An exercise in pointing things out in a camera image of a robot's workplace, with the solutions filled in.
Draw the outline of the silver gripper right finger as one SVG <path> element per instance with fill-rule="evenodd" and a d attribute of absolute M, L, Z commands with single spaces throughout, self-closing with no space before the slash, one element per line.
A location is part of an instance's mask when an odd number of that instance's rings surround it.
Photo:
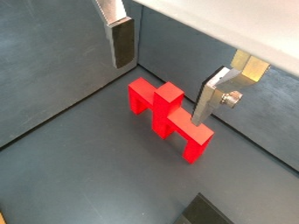
<path fill-rule="evenodd" d="M 242 50 L 237 50 L 230 65 L 232 68 L 222 66 L 202 83 L 192 115 L 197 126 L 221 105 L 236 107 L 244 96 L 240 90 L 257 84 L 270 68 L 266 61 Z"/>

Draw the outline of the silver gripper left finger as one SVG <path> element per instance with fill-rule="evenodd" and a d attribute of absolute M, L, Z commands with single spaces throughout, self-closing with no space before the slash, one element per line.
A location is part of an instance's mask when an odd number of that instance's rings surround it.
<path fill-rule="evenodd" d="M 135 20 L 127 15 L 122 0 L 93 0 L 106 25 L 115 68 L 135 58 Z"/>

